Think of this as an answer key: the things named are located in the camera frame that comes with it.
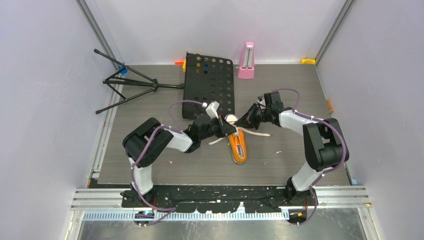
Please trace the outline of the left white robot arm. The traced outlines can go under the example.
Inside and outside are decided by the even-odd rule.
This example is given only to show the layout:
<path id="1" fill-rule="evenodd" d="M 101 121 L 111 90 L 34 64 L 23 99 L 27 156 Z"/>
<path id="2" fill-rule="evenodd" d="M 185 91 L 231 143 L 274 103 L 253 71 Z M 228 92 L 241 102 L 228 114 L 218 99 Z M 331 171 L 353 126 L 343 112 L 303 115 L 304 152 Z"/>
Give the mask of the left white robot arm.
<path id="1" fill-rule="evenodd" d="M 192 153 L 205 139 L 224 138 L 236 132 L 236 127 L 221 115 L 201 114 L 183 131 L 165 126 L 154 117 L 146 120 L 122 141 L 130 161 L 135 202 L 141 207 L 148 207 L 153 202 L 152 164 L 166 148 Z"/>

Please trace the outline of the orange canvas sneaker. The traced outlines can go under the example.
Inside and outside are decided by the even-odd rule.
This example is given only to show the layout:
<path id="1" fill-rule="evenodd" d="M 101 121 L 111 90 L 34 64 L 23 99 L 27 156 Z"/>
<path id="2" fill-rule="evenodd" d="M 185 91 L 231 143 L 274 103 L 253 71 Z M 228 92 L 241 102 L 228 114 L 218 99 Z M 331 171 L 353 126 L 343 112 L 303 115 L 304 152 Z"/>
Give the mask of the orange canvas sneaker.
<path id="1" fill-rule="evenodd" d="M 248 158 L 244 132 L 237 128 L 235 133 L 228 136 L 228 141 L 234 162 L 244 164 Z"/>

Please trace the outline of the white shoelace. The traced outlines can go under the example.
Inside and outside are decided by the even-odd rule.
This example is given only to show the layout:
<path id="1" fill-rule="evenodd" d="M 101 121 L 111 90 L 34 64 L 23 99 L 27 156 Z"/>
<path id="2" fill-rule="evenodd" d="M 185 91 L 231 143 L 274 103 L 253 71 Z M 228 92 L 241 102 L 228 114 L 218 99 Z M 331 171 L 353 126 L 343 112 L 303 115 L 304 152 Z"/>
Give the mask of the white shoelace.
<path id="1" fill-rule="evenodd" d="M 234 136 L 235 139 L 237 139 L 236 143 L 242 143 L 242 139 L 244 139 L 244 133 L 254 135 L 254 136 L 260 136 L 260 137 L 270 137 L 271 135 L 269 133 L 261 133 L 261 132 L 255 132 L 248 129 L 245 129 L 243 127 L 237 127 L 235 126 L 234 122 L 231 122 L 230 125 L 236 128 L 236 133 L 233 133 L 231 136 Z"/>

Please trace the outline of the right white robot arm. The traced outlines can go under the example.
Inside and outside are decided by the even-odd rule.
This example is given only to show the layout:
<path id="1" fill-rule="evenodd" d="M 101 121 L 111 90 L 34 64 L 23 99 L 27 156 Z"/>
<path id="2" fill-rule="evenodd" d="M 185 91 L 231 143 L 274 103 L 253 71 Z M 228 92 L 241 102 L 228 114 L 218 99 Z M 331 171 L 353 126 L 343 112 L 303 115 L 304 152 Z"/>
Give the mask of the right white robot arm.
<path id="1" fill-rule="evenodd" d="M 321 178 L 349 159 L 343 132 L 335 118 L 321 119 L 303 114 L 296 107 L 286 107 L 279 90 L 258 98 L 235 126 L 257 130 L 261 123 L 272 123 L 303 137 L 305 164 L 286 182 L 284 199 L 288 204 L 305 202 Z"/>

